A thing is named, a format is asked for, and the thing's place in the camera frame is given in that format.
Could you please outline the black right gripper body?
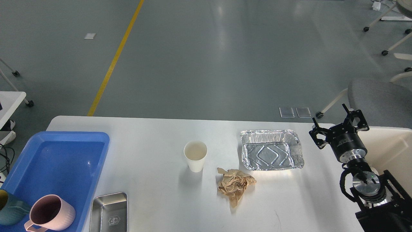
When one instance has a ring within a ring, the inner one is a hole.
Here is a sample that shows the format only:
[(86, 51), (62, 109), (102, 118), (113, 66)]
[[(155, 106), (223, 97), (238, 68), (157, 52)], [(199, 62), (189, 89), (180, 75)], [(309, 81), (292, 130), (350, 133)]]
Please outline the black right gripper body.
[(368, 152), (356, 130), (350, 126), (336, 125), (329, 128), (328, 143), (339, 162), (364, 158)]

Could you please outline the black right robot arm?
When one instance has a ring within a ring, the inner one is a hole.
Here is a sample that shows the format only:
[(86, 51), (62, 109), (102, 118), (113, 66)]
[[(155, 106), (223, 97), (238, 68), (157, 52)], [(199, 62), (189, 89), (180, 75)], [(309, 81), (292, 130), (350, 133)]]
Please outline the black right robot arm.
[(410, 232), (411, 196), (396, 178), (385, 170), (378, 175), (366, 161), (367, 148), (359, 131), (370, 128), (362, 110), (349, 109), (344, 121), (330, 128), (314, 126), (309, 135), (319, 149), (329, 144), (343, 171), (339, 186), (342, 194), (359, 206), (355, 216), (365, 232)]

